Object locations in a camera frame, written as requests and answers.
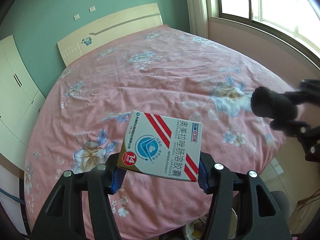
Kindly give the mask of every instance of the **pink bedsheet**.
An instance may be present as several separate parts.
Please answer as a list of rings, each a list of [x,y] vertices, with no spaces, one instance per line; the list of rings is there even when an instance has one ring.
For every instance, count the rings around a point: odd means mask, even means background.
[[[91,39],[84,39],[90,46]],[[191,34],[161,26],[82,56],[52,88],[26,158],[25,198],[33,225],[65,170],[89,171],[119,152],[132,110],[203,123],[203,152],[229,169],[261,173],[285,143],[269,119],[250,108],[254,89],[292,90],[254,60]],[[197,183],[127,172],[109,196],[125,239],[157,236],[208,212],[212,196]],[[93,239],[87,194],[87,237]]]

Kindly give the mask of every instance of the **blue circular logo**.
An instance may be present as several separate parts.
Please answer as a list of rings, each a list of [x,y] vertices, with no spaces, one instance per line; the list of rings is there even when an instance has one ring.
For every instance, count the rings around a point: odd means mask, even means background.
[[[141,136],[135,145],[136,153],[139,157],[152,162],[152,157],[156,155],[159,150],[159,139],[152,135]]]

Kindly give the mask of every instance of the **wardrobe door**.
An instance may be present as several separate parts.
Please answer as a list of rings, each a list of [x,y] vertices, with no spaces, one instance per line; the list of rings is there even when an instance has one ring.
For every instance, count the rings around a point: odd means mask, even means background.
[[[32,99],[30,106],[28,107],[23,117],[23,120],[21,123],[21,130],[23,130],[24,132],[17,137],[26,145],[29,144],[29,140],[30,140],[33,128],[36,124],[39,112],[42,108],[44,101],[45,101],[44,96],[38,90],[38,92],[36,93],[35,97]]]
[[[3,39],[2,45],[12,72],[17,76],[18,82],[20,82],[22,89],[27,94],[29,99],[33,99],[38,92],[38,87],[33,82],[24,63],[22,62],[13,36],[11,35]]]
[[[24,170],[27,146],[25,146],[0,120],[0,154]]]
[[[7,97],[13,102],[23,116],[31,102],[21,87],[17,76],[12,72],[0,42],[0,83],[5,87]]]
[[[21,129],[24,113],[21,113],[16,107],[7,87],[4,86],[2,81],[0,81],[0,102],[0,120],[19,138],[24,132],[23,129]]]

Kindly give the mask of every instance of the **window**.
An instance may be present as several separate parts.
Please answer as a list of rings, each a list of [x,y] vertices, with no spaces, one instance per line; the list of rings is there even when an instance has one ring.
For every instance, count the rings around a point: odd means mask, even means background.
[[[279,36],[319,62],[320,12],[310,0],[219,0],[219,16]]]

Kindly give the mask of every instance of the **wooden furniture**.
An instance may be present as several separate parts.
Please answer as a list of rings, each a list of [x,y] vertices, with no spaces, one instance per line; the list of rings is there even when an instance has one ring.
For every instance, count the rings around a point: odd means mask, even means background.
[[[29,139],[44,103],[13,36],[0,41],[0,153],[24,170]]]
[[[298,201],[298,205],[289,219],[289,229],[293,235],[302,234],[313,220],[320,208],[320,192],[308,200],[307,204],[310,204],[301,208],[307,200],[308,198]]]
[[[61,57],[69,66],[82,55],[108,42],[163,25],[156,3],[122,10],[95,20],[58,42]]]

